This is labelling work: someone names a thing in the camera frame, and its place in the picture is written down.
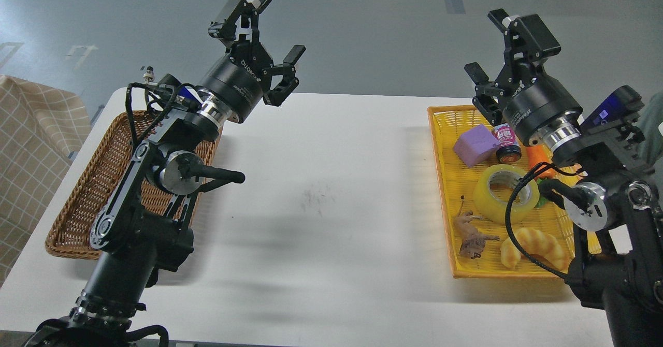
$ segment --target plaid fabric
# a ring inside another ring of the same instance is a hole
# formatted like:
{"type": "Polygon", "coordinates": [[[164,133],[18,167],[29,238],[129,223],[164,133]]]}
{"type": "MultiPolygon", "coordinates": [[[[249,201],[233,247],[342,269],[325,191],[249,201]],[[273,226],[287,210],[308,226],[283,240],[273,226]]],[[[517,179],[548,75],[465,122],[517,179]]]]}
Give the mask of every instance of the plaid fabric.
{"type": "Polygon", "coordinates": [[[77,95],[0,75],[0,286],[89,133],[77,95]]]}

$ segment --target gray floor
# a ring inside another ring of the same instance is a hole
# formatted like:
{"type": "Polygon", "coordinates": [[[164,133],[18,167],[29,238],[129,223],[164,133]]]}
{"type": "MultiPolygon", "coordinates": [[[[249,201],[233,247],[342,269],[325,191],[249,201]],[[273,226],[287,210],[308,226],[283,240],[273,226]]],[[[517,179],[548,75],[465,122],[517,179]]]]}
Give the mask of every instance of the gray floor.
{"type": "MultiPolygon", "coordinates": [[[[90,116],[148,64],[196,83],[223,52],[206,30],[225,1],[0,0],[0,44],[20,45],[0,74],[75,92],[90,116]]],[[[299,92],[469,97],[464,64],[502,66],[499,7],[544,19],[562,45],[547,70],[588,111],[625,83],[663,89],[663,0],[274,0],[261,40],[276,61],[306,45],[299,92]]]]}

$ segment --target cable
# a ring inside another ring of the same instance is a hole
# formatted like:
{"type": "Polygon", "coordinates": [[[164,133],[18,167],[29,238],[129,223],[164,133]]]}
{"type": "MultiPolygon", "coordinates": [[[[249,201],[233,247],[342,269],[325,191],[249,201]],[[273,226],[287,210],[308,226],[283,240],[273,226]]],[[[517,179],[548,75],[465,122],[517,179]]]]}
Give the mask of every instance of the cable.
{"type": "Polygon", "coordinates": [[[576,174],[569,174],[568,172],[563,172],[559,170],[559,168],[555,167],[555,165],[552,165],[551,163],[546,163],[546,162],[540,162],[537,163],[534,167],[531,168],[521,179],[520,181],[516,184],[516,186],[513,189],[513,192],[511,193],[511,196],[509,197],[509,201],[507,202],[507,210],[505,212],[505,226],[507,228],[507,234],[509,234],[509,238],[511,238],[511,241],[513,242],[513,245],[516,246],[516,248],[521,252],[523,255],[527,257],[527,259],[530,260],[530,262],[538,265],[539,267],[547,270],[550,273],[553,273],[555,276],[558,276],[559,278],[566,279],[566,273],[557,271],[557,269],[551,268],[542,262],[540,262],[537,258],[533,257],[530,253],[528,253],[523,246],[518,242],[518,239],[516,239],[516,234],[513,232],[513,227],[511,226],[511,208],[513,206],[514,201],[516,201],[516,198],[518,196],[518,193],[523,189],[528,182],[532,181],[537,177],[538,175],[542,174],[546,170],[549,170],[549,168],[554,168],[557,172],[560,172],[562,175],[576,175],[576,174]]]}
{"type": "Polygon", "coordinates": [[[143,83],[130,83],[130,85],[126,86],[126,97],[125,97],[125,110],[126,110],[126,118],[128,120],[128,128],[131,132],[131,148],[133,150],[136,150],[136,147],[138,146],[138,137],[136,134],[136,123],[134,120],[133,116],[133,109],[131,108],[131,91],[134,88],[142,88],[145,90],[145,92],[148,92],[149,90],[152,89],[149,85],[143,84],[143,83]]]}
{"type": "Polygon", "coordinates": [[[151,131],[151,130],[157,125],[157,124],[159,124],[164,118],[166,118],[166,115],[167,115],[168,112],[170,111],[170,108],[172,107],[173,103],[175,103],[175,99],[177,98],[177,94],[178,94],[178,92],[180,92],[180,90],[181,90],[182,88],[185,88],[185,87],[191,87],[191,88],[194,88],[194,89],[196,88],[196,87],[195,87],[194,85],[192,85],[191,83],[183,83],[183,84],[180,84],[177,88],[175,88],[175,89],[172,91],[172,94],[170,95],[170,98],[169,98],[168,101],[166,102],[165,106],[163,106],[163,110],[161,111],[161,113],[159,113],[159,114],[156,116],[156,118],[154,118],[154,120],[152,121],[152,123],[150,123],[150,125],[147,126],[147,128],[146,128],[146,129],[140,134],[140,136],[138,137],[138,141],[142,141],[143,139],[145,139],[145,137],[147,136],[147,134],[148,134],[148,133],[149,133],[149,132],[150,132],[150,131],[151,131]]]}

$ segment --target yellow tape roll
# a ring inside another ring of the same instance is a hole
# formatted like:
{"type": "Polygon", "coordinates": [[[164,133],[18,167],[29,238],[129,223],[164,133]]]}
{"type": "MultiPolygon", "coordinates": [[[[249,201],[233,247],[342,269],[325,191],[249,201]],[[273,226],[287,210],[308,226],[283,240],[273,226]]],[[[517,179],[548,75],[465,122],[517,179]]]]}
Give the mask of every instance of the yellow tape roll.
{"type": "MultiPolygon", "coordinates": [[[[504,200],[491,191],[491,185],[506,186],[513,191],[518,179],[525,175],[525,171],[511,165],[494,165],[488,167],[476,187],[474,187],[474,205],[481,215],[487,219],[504,224],[504,215],[507,210],[507,196],[504,200]]],[[[518,194],[518,198],[511,208],[511,223],[523,221],[532,211],[539,200],[537,184],[530,181],[518,194]]]]}

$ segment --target toy bread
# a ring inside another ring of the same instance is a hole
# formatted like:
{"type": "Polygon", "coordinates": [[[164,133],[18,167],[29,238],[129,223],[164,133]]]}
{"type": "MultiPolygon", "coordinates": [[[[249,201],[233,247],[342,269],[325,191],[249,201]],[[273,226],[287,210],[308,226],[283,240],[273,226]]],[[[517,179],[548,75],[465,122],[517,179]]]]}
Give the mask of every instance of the toy bread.
{"type": "MultiPolygon", "coordinates": [[[[518,239],[518,242],[526,252],[544,257],[545,260],[548,260],[550,264],[561,271],[566,270],[568,267],[568,256],[562,250],[559,243],[557,243],[557,239],[551,234],[530,227],[518,229],[515,234],[516,239],[518,239]]],[[[523,255],[513,244],[511,238],[507,238],[502,243],[501,251],[502,264],[509,269],[516,268],[523,255]]]]}

